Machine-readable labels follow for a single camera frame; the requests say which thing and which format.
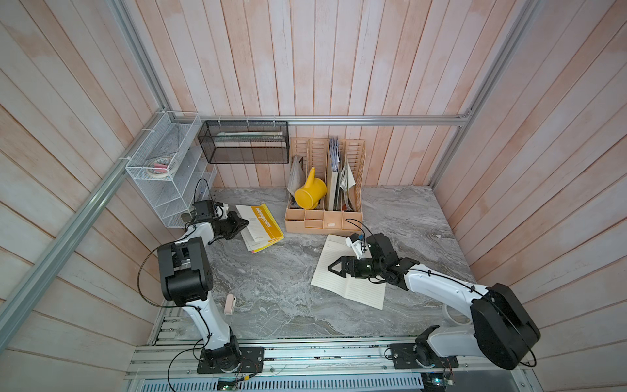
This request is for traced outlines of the cream notebook orange cover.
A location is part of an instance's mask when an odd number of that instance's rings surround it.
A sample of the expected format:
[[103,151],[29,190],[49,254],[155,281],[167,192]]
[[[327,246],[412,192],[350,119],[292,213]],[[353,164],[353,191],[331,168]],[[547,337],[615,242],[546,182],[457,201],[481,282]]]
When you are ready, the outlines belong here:
[[237,205],[236,209],[243,219],[249,221],[242,231],[243,238],[249,245],[269,243],[282,237],[282,231],[265,204]]
[[242,235],[246,248],[251,253],[258,253],[284,239],[284,234],[274,218],[261,216],[261,220],[257,217],[246,219],[249,225],[242,231]]

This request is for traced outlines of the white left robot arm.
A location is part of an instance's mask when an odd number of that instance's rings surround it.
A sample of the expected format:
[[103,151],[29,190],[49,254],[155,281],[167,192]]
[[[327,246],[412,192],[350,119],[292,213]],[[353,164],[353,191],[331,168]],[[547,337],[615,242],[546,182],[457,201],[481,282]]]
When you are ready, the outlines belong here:
[[157,250],[161,288],[192,318],[202,336],[201,359],[222,372],[241,361],[238,341],[212,298],[213,274],[207,249],[217,240],[229,240],[249,224],[229,206],[212,200],[194,204],[194,216],[184,236]]

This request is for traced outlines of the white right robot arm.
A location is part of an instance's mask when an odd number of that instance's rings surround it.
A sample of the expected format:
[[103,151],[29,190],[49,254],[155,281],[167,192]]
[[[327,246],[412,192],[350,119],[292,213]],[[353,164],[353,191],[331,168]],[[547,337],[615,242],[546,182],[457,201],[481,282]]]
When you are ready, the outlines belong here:
[[328,266],[329,272],[343,279],[368,279],[426,295],[469,320],[450,328],[433,325],[412,344],[393,344],[390,355],[396,369],[452,369],[458,357],[466,356],[485,358],[511,371],[525,363],[540,341],[539,328],[508,286],[461,281],[400,257],[382,234],[351,235],[347,243],[353,255],[337,258]]

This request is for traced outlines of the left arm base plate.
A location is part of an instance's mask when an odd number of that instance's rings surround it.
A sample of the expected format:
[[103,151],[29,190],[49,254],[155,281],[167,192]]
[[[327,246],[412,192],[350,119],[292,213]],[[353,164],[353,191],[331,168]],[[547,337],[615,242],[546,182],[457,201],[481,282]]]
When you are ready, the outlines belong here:
[[265,348],[251,346],[240,348],[238,354],[229,347],[215,351],[202,349],[197,373],[235,376],[239,373],[259,373],[263,370]]

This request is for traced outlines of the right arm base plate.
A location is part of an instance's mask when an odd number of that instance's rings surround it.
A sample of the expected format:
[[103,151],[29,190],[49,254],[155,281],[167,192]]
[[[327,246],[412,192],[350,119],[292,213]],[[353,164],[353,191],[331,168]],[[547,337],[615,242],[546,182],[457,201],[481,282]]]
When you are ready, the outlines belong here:
[[399,369],[458,368],[457,357],[440,357],[428,345],[421,343],[393,344],[386,355]]

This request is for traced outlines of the cream lined notebook with holes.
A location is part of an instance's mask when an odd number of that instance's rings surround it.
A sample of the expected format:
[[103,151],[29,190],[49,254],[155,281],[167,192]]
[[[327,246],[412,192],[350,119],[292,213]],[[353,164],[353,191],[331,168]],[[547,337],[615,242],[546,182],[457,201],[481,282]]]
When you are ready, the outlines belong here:
[[342,256],[355,256],[354,250],[346,244],[345,237],[328,235],[311,284],[344,299],[382,310],[386,289],[383,284],[374,284],[368,279],[356,279],[351,274],[346,274],[346,277],[342,278],[328,270],[328,266]]

